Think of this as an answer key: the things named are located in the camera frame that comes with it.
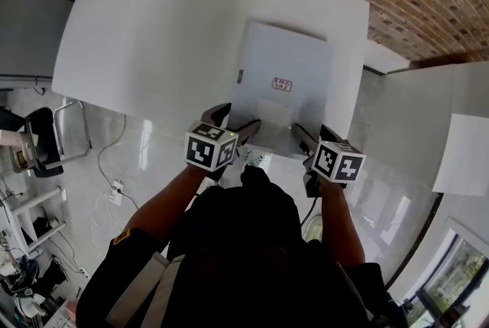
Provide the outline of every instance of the person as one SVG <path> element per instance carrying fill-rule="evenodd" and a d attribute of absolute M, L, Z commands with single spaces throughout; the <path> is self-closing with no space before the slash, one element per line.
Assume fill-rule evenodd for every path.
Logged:
<path fill-rule="evenodd" d="M 259 167 L 186 211 L 207 174 L 188 165 L 131 217 L 83 291 L 78 327 L 407 326 L 338 184 L 321 178 L 322 241 L 305 242 L 292 198 Z"/>

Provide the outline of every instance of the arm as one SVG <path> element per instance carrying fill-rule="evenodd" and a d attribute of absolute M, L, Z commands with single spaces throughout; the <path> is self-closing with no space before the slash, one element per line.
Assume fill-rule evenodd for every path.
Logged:
<path fill-rule="evenodd" d="M 207 170 L 188 165 L 161 192 L 136 211 L 125 230 L 141 229 L 153 236 L 158 245 L 167 242 L 208 173 Z"/>
<path fill-rule="evenodd" d="M 351 221 L 343 189 L 319 177 L 322 196 L 322 243 L 342 267 L 365 263 L 365 253 Z"/>

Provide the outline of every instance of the window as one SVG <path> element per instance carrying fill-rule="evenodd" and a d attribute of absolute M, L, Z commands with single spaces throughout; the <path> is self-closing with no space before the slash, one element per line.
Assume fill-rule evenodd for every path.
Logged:
<path fill-rule="evenodd" d="M 407 314 L 411 327 L 444 320 L 452 326 L 467 311 L 464 302 L 476 290 L 489 269 L 487 258 L 462 237 L 455 235 L 446 253 L 411 297 Z"/>

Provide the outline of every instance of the electrical outlet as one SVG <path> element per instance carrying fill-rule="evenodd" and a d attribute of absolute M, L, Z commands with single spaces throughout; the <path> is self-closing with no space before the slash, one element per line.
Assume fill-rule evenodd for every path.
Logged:
<path fill-rule="evenodd" d="M 124 185 L 122 183 L 119 183 L 118 181 L 112 181 L 112 185 L 114 189 L 112 190 L 112 193 L 108 195 L 108 199 L 116 206 L 121 206 L 122 195 L 118 192 L 118 190 L 122 192 L 122 188 L 124 188 Z"/>
<path fill-rule="evenodd" d="M 80 274 L 82 274 L 85 278 L 90 279 L 91 275 L 85 268 L 80 267 L 79 270 L 80 270 Z"/>

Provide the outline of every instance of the strap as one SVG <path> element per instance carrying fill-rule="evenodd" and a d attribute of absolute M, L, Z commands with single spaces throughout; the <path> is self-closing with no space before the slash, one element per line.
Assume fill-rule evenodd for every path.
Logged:
<path fill-rule="evenodd" d="M 141 328 L 160 328 L 163 318 L 168 308 L 168 301 L 175 284 L 176 274 L 180 268 L 185 255 L 178 256 L 171 261 L 170 265 L 164 271 L 160 284 L 156 289 L 151 305 L 147 309 Z"/>
<path fill-rule="evenodd" d="M 114 328 L 124 328 L 154 289 L 168 264 L 168 260 L 155 252 L 138 276 L 122 293 L 105 321 Z"/>

